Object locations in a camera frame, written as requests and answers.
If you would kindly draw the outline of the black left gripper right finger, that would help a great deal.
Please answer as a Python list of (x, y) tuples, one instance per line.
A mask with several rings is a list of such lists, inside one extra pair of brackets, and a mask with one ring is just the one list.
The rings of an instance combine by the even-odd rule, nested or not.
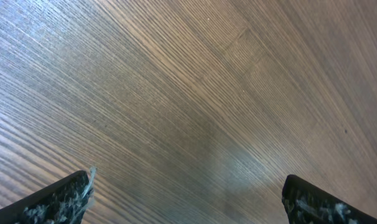
[(290, 224), (377, 224), (377, 218), (293, 174), (284, 182), (282, 204)]

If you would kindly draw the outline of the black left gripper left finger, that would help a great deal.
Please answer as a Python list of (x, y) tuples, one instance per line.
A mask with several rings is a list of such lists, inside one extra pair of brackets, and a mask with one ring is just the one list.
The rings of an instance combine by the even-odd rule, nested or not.
[(0, 209), (0, 224), (80, 224), (95, 202), (96, 167), (79, 170)]

